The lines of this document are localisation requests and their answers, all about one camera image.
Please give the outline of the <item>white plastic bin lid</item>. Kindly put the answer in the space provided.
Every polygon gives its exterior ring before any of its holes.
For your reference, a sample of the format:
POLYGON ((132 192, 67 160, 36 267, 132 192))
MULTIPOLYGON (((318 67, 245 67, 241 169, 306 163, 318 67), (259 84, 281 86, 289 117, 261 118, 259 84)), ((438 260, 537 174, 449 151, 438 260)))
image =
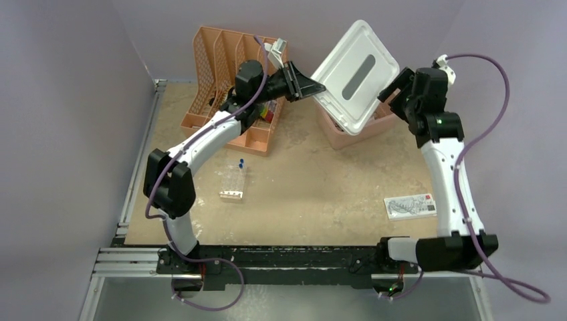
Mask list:
POLYGON ((378 94, 400 72, 371 26, 355 21, 312 74, 327 90, 314 100, 347 134, 356 136, 378 107, 378 94))

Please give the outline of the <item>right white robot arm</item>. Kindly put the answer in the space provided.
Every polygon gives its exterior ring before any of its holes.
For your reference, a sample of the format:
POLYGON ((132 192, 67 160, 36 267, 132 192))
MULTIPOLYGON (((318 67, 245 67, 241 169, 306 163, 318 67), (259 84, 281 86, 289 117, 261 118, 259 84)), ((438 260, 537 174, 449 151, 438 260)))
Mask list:
POLYGON ((472 197, 464 156, 464 129, 460 116, 445 109, 456 79, 451 56, 439 56, 430 67, 404 68, 382 89, 380 102, 407 123, 429 170, 437 213, 436 237, 383 237, 375 255, 377 267, 391 272, 401 262, 424 272, 472 270, 499 247, 488 234, 472 197))

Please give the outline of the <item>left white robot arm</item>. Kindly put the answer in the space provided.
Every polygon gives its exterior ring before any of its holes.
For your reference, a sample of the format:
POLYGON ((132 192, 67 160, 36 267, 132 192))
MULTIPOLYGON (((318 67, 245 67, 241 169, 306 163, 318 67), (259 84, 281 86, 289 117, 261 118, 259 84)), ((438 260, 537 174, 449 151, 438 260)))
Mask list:
POLYGON ((276 55, 278 42, 262 45, 263 61, 247 60, 235 73, 235 84, 212 119, 182 143, 166 151, 154 149, 147 158, 143 193, 145 217, 160 219, 175 252, 173 264, 182 273, 194 272, 199 255, 191 230, 190 211, 196 200, 193 177, 231 140, 261 117, 266 102, 295 102, 326 91, 325 85, 303 75, 291 61, 276 55))

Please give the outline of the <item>clear test tube rack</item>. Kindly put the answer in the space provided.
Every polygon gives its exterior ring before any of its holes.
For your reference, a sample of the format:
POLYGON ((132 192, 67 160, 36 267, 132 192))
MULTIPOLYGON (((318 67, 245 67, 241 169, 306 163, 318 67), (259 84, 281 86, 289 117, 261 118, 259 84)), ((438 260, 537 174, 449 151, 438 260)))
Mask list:
POLYGON ((222 173, 219 197, 222 201, 242 202, 247 178, 247 167, 240 169, 238 163, 228 162, 222 173))

